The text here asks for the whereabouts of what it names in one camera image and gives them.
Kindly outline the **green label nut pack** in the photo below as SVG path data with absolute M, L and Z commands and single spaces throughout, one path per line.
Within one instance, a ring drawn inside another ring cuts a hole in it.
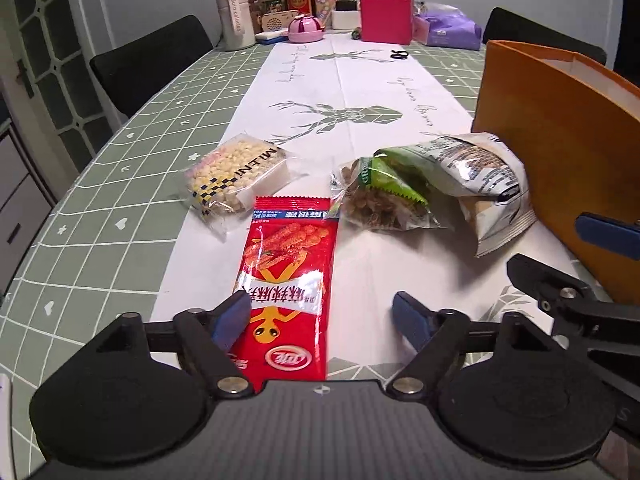
M 360 157 L 334 169 L 331 208 L 360 228 L 372 231 L 450 229 L 448 198 L 424 177 L 384 155 Z

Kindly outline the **small beige radio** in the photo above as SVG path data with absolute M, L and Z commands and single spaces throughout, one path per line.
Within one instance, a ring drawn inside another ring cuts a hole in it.
M 277 32 L 282 29 L 288 30 L 288 26 L 298 16 L 299 13 L 296 10 L 265 13 L 262 16 L 262 31 Z

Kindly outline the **white drawer cabinet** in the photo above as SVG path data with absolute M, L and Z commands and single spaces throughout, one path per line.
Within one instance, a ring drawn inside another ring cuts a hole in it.
M 4 296 L 52 204 L 9 119 L 1 126 L 0 282 Z

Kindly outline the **purple tissue pack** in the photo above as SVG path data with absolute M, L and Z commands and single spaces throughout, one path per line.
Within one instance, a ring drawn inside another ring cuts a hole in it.
M 413 17 L 413 40 L 427 47 L 480 50 L 483 29 L 455 6 L 424 3 Z

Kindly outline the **black chair left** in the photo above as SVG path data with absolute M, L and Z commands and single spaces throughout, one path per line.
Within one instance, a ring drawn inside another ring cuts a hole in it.
M 116 110 L 131 118 L 213 48 L 198 18 L 187 15 L 129 44 L 96 55 L 89 66 Z

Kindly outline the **orange cardboard box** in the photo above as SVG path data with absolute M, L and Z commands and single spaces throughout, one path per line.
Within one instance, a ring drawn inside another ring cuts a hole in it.
M 638 304 L 638 262 L 575 230 L 583 212 L 639 219 L 638 87 L 577 52 L 492 40 L 472 129 L 518 156 L 538 219 L 610 297 Z

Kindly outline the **black chair right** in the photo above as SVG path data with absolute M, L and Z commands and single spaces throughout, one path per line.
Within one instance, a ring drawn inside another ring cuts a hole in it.
M 483 32 L 482 43 L 488 44 L 490 40 L 525 42 L 573 51 L 588 56 L 601 65 L 605 65 L 608 60 L 605 50 L 601 47 L 567 36 L 500 6 L 491 10 Z

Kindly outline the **white pink water bottle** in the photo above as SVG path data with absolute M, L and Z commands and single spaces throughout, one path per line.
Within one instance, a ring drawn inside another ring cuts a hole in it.
M 255 44 L 255 32 L 248 0 L 216 0 L 224 46 L 229 51 Z

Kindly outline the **magenta gift box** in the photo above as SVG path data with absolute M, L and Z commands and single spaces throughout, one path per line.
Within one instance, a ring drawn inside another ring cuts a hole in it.
M 360 0 L 361 40 L 408 46 L 413 13 L 413 0 Z

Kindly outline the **white grey printed snack bag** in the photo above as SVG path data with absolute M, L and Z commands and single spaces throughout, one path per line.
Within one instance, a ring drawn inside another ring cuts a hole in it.
M 465 133 L 375 152 L 398 174 L 417 177 L 458 201 L 477 239 L 477 258 L 495 252 L 536 222 L 524 164 L 498 136 Z

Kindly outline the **white small box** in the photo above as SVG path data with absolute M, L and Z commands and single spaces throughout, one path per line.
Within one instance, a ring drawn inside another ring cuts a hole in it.
M 331 27 L 334 30 L 353 30 L 361 26 L 361 14 L 359 10 L 331 12 Z

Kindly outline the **red spicy strips packet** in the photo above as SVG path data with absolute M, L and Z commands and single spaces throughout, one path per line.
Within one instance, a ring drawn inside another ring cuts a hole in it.
M 329 197 L 262 196 L 255 202 L 234 288 L 250 320 L 229 356 L 255 391 L 270 380 L 326 378 L 338 218 Z

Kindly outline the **pink round mini fan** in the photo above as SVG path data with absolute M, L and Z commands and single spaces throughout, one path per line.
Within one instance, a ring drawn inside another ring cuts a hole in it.
M 288 25 L 286 36 L 293 44 L 309 44 L 324 37 L 324 27 L 313 15 L 299 15 Z

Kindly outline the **rice puff cake pack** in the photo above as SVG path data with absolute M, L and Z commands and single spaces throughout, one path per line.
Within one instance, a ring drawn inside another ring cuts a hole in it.
M 241 133 L 219 144 L 178 179 L 178 196 L 218 240 L 248 217 L 259 196 L 271 196 L 303 177 L 305 159 Z

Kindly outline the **green grid tablecloth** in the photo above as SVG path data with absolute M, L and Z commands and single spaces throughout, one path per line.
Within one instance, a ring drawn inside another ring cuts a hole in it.
M 175 177 L 222 138 L 269 52 L 201 58 L 113 136 L 44 222 L 1 304 L 12 385 L 3 478 L 42 463 L 28 420 L 40 382 L 121 310 L 152 313 L 186 218 Z

